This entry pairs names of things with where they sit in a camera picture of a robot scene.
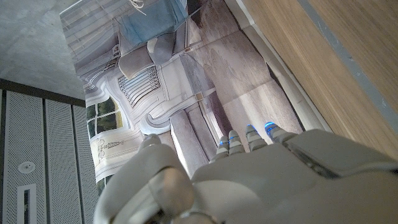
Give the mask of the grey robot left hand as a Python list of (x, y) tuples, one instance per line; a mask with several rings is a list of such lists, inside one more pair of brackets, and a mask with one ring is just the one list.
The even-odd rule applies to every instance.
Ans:
[(95, 223), (396, 223), (397, 161), (319, 129), (268, 122), (222, 137), (189, 176), (156, 134), (104, 188)]

